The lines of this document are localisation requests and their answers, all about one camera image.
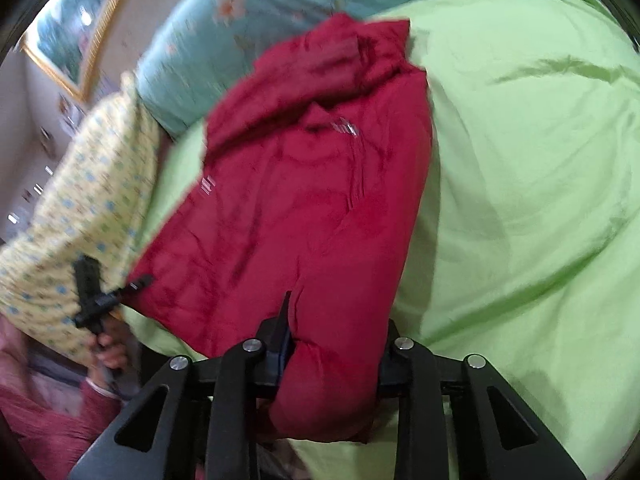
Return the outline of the person's left hand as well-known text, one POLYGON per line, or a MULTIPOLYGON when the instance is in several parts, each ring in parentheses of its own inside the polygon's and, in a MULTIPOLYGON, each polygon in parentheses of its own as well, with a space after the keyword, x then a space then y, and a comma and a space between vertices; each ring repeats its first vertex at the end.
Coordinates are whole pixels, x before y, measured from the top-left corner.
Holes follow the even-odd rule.
POLYGON ((112 316, 104 318, 102 333, 88 335, 87 349, 91 356, 88 377, 94 384, 107 388, 111 379, 106 370, 126 370, 129 365, 129 335, 128 326, 112 316))

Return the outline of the pink sleeved left forearm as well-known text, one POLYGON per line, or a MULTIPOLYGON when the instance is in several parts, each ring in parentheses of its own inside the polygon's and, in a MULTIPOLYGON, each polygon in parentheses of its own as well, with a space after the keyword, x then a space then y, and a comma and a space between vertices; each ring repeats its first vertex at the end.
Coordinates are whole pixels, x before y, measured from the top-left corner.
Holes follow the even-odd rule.
POLYGON ((1 388, 1 413, 46 479, 66 479, 73 466, 122 409, 122 401, 99 391, 90 380, 80 388, 77 416, 44 408, 8 387, 1 388))

